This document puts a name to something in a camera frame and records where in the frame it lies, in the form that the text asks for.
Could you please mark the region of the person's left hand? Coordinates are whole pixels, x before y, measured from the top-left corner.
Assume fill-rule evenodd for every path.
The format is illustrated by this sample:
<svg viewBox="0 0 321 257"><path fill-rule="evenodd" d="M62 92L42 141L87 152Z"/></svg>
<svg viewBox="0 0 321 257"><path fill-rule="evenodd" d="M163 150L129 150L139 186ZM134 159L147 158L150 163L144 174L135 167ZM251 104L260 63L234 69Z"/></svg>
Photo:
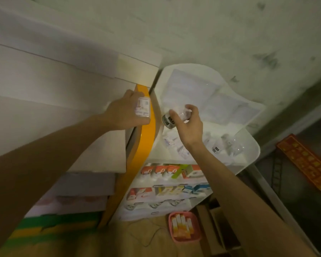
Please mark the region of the person's left hand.
<svg viewBox="0 0 321 257"><path fill-rule="evenodd" d="M133 128L133 117L139 97L144 94L139 91L127 90L125 94L110 103L103 113L104 128L107 131L126 130Z"/></svg>

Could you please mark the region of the person's right hand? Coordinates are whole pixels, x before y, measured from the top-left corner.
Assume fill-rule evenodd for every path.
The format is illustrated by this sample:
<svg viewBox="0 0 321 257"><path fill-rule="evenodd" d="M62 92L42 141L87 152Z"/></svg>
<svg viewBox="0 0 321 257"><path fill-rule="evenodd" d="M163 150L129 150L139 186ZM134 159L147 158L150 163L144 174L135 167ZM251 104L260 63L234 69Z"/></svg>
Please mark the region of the person's right hand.
<svg viewBox="0 0 321 257"><path fill-rule="evenodd" d="M188 122L183 122L183 125L176 128L184 147L192 154L195 149L204 147L203 123L196 106L187 104L185 107L192 111L191 117Z"/></svg>

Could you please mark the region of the small bottle with black label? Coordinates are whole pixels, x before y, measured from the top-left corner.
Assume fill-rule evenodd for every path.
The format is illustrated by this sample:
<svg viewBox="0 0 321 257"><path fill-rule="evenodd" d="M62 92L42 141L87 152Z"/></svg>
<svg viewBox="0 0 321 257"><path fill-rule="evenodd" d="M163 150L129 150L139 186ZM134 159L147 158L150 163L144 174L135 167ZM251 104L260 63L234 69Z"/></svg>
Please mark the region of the small bottle with black label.
<svg viewBox="0 0 321 257"><path fill-rule="evenodd" d="M224 150L223 143L219 140L216 140L212 146L212 152L216 155L220 154Z"/></svg>
<svg viewBox="0 0 321 257"><path fill-rule="evenodd" d="M171 110L173 110L174 112L177 113L177 115L180 117L182 122L188 121L191 117L191 114L192 114L192 111L190 109L186 108L185 106L175 106ZM176 127L175 121L173 120L173 118L170 115L170 110L168 110L162 116L162 122L169 129L173 129Z"/></svg>

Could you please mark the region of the small white medicine box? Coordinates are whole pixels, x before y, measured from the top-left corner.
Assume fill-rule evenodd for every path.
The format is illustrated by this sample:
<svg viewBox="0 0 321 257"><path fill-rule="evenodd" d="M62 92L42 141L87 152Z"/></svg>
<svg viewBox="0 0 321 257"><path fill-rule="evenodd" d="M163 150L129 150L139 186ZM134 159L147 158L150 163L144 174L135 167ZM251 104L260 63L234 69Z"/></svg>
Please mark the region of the small white medicine box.
<svg viewBox="0 0 321 257"><path fill-rule="evenodd" d="M141 117L150 117L151 114L151 102L149 97L139 97L137 106L135 108L135 114Z"/></svg>

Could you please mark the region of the person's left forearm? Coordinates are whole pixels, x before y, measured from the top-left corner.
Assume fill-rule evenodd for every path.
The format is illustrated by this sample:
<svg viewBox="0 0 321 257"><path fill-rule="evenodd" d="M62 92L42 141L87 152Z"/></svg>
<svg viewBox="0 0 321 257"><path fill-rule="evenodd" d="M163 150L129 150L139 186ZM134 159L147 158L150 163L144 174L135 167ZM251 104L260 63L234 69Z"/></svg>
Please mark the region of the person's left forearm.
<svg viewBox="0 0 321 257"><path fill-rule="evenodd" d="M92 116L0 156L0 247L111 122L106 113Z"/></svg>

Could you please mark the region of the orange shelf side panel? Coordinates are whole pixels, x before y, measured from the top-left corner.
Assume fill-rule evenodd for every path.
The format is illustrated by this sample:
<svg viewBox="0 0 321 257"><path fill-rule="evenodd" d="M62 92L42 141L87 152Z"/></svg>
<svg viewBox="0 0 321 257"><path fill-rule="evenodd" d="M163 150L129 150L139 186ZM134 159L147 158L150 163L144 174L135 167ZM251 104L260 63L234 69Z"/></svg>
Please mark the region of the orange shelf side panel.
<svg viewBox="0 0 321 257"><path fill-rule="evenodd" d="M126 172L119 174L115 182L115 194L107 200L106 210L103 212L97 229L103 229L118 210L121 202L126 199L130 186L140 169L144 166L155 140L156 118L152 99L150 99L150 123L136 127L127 145Z"/></svg>

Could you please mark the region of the clear plastic sheet bags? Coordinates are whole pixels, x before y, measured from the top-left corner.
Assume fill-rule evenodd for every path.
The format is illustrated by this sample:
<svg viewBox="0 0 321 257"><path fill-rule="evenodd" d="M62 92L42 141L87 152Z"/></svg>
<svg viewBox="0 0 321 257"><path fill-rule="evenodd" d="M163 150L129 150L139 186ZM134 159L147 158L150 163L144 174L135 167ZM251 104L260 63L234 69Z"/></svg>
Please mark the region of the clear plastic sheet bags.
<svg viewBox="0 0 321 257"><path fill-rule="evenodd" d="M198 108L203 121L223 126L246 126L265 110L265 105L242 98L227 89L227 83L219 74L211 82L174 69L160 100L168 109L179 109L186 104L192 104Z"/></svg>

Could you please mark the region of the green and white box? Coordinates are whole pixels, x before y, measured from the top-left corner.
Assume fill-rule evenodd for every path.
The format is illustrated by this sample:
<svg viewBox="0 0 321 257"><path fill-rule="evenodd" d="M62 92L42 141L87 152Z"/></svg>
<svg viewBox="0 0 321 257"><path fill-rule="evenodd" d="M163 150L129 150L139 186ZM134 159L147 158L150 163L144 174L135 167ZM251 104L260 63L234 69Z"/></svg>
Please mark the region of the green and white box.
<svg viewBox="0 0 321 257"><path fill-rule="evenodd" d="M176 173L174 174L174 178L177 179L178 177L181 177L182 172L183 172L184 170L186 170L187 167L188 167L187 164L180 164L180 165L179 165L179 169L178 169L178 170L176 171Z"/></svg>

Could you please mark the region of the orange and white box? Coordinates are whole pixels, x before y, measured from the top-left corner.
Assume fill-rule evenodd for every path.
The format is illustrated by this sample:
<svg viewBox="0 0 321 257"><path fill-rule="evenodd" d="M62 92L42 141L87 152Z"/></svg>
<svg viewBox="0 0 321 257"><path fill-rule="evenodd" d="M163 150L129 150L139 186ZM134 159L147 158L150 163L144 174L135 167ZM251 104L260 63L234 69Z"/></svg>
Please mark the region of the orange and white box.
<svg viewBox="0 0 321 257"><path fill-rule="evenodd" d="M185 170L184 170L185 178L199 178L203 177L204 174L199 167L199 165L189 165Z"/></svg>

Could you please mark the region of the wide red and white box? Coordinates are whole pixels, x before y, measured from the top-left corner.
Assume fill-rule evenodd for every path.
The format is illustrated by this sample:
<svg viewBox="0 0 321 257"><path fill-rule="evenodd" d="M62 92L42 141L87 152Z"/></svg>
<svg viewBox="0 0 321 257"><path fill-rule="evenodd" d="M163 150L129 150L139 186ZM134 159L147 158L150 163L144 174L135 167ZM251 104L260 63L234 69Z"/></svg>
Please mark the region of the wide red and white box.
<svg viewBox="0 0 321 257"><path fill-rule="evenodd" d="M146 199L151 196L153 196L153 189L151 187L131 188L127 193L126 200Z"/></svg>

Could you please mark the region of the row of white boxes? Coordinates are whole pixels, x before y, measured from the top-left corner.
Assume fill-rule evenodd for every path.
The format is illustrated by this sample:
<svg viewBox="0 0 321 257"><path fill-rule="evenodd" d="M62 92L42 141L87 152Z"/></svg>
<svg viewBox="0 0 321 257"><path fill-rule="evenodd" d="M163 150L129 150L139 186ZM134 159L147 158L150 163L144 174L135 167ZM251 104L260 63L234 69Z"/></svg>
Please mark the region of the row of white boxes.
<svg viewBox="0 0 321 257"><path fill-rule="evenodd" d="M124 205L124 209L127 211L137 210L166 210L178 208L188 208L191 206L189 199L167 199L158 202L139 202L139 203L127 203Z"/></svg>

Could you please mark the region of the stack of flat white boxes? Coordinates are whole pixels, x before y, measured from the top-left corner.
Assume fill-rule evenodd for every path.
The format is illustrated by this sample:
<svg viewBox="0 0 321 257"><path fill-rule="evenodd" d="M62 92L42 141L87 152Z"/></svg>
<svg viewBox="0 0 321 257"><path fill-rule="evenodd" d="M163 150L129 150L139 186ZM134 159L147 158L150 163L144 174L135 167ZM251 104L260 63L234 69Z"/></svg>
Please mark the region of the stack of flat white boxes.
<svg viewBox="0 0 321 257"><path fill-rule="evenodd" d="M67 172L34 204L25 218L105 211L115 193L114 173Z"/></svg>

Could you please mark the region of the brown cardboard box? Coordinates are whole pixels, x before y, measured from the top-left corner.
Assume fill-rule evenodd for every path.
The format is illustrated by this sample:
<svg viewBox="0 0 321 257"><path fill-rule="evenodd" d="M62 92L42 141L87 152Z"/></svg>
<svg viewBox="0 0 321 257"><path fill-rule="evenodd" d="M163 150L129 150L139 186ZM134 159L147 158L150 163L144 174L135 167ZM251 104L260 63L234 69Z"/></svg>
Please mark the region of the brown cardboard box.
<svg viewBox="0 0 321 257"><path fill-rule="evenodd" d="M202 232L200 246L204 257L247 257L216 200L198 204L194 212Z"/></svg>

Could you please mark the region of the orange plastic crate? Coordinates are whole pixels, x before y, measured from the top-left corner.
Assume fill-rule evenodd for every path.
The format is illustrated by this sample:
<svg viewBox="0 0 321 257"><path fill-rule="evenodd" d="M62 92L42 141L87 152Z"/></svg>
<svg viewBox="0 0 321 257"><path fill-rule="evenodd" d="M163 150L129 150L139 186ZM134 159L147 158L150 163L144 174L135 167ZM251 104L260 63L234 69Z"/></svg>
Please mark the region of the orange plastic crate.
<svg viewBox="0 0 321 257"><path fill-rule="evenodd" d="M321 159L294 134L276 143L276 148L300 170L319 191L321 191Z"/></svg>

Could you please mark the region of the grey metal door rail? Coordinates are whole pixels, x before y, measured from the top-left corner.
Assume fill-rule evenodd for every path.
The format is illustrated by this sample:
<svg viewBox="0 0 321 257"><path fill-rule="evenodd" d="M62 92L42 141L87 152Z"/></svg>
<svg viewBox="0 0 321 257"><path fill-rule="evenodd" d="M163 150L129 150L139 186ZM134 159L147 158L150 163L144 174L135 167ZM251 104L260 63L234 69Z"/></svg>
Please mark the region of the grey metal door rail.
<svg viewBox="0 0 321 257"><path fill-rule="evenodd" d="M269 200L270 204L274 207L278 215L282 220L313 250L313 252L321 257L320 252L316 249L313 243L310 241L306 233L299 226L298 222L294 219L290 211L286 208L283 202L280 200L275 191L267 183L265 178L259 172L254 164L246 167L242 172L248 174L249 178L253 181L256 187L262 191L265 197Z"/></svg>

